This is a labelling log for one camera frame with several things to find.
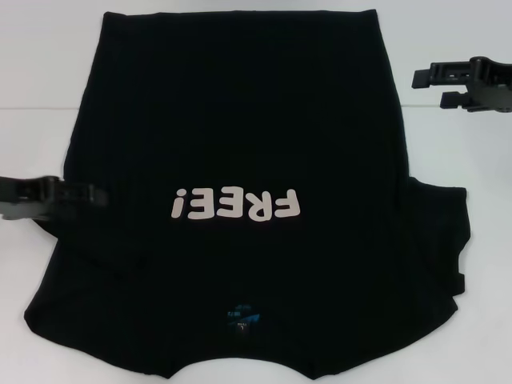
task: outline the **white backdrop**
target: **white backdrop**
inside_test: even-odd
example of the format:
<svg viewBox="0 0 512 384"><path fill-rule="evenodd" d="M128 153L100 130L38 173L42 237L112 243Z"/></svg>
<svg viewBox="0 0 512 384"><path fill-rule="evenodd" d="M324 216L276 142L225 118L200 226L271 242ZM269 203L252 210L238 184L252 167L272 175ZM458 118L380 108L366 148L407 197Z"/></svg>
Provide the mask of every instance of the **white backdrop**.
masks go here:
<svg viewBox="0 0 512 384"><path fill-rule="evenodd" d="M471 56L512 62L512 3L430 0L0 0L0 175L62 175L102 15L209 10L376 8L403 105L412 175L464 186L472 239L466 292L447 324L397 353L322 383L502 384L512 379L512 114L440 110L446 88L412 90L414 70ZM30 221L0 221L0 383L157 383L32 334L22 313L55 240ZM310 382L268 362L188 366L172 383Z"/></svg>

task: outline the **black clamp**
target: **black clamp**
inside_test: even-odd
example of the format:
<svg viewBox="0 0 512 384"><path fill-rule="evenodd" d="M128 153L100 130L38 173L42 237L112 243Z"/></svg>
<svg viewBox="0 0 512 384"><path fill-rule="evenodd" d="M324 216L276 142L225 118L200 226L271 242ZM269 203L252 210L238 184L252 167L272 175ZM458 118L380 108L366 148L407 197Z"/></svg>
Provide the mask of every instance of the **black clamp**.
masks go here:
<svg viewBox="0 0 512 384"><path fill-rule="evenodd" d="M429 70L414 72L412 87L466 86L467 93L445 92L441 108L462 106L468 112L512 112L512 65L484 57L468 62L433 62Z"/></svg>
<svg viewBox="0 0 512 384"><path fill-rule="evenodd" d="M107 206L107 195L91 184L69 184L54 176L0 178L0 215L6 220L74 220L79 206Z"/></svg>

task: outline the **clamp jaw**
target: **clamp jaw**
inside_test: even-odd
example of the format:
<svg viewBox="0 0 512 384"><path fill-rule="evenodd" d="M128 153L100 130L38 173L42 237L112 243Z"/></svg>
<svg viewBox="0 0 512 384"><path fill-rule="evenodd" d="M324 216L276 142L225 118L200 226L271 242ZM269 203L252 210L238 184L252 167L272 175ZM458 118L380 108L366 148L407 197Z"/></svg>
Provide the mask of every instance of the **clamp jaw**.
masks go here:
<svg viewBox="0 0 512 384"><path fill-rule="evenodd" d="M442 94L443 109L462 106L468 112L512 112L512 65L475 57L468 62L433 62L428 70L414 72L412 87L466 86L467 92Z"/></svg>
<svg viewBox="0 0 512 384"><path fill-rule="evenodd" d="M91 184L69 184L54 176L0 178L0 215L6 220L75 220L78 206L108 205L104 191Z"/></svg>

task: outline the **black t-shirt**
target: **black t-shirt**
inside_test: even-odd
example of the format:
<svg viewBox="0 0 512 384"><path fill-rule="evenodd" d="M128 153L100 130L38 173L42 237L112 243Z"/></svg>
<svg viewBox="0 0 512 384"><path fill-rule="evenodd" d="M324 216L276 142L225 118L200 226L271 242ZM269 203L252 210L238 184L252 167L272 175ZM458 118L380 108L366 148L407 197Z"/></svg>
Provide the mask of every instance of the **black t-shirt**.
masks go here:
<svg viewBox="0 0 512 384"><path fill-rule="evenodd" d="M464 291L466 191L410 178L375 11L105 14L64 177L110 206L43 225L26 320L128 370L337 374Z"/></svg>

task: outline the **white background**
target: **white background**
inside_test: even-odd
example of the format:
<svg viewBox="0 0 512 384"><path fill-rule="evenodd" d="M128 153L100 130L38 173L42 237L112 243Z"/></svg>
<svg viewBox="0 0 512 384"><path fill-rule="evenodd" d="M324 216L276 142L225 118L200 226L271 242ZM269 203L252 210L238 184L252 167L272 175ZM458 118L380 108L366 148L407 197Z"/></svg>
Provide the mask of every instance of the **white background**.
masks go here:
<svg viewBox="0 0 512 384"><path fill-rule="evenodd" d="M207 10L366 10L381 23L406 124L412 175L464 186L472 239L466 292L447 324L397 353L321 383L512 382L512 114L440 110L446 88L412 90L414 70L471 56L512 62L512 2L0 0L0 175L62 175L102 15ZM158 383L32 334L22 319L55 240L30 221L0 221L0 383ZM310 382L268 362L188 366L172 383Z"/></svg>

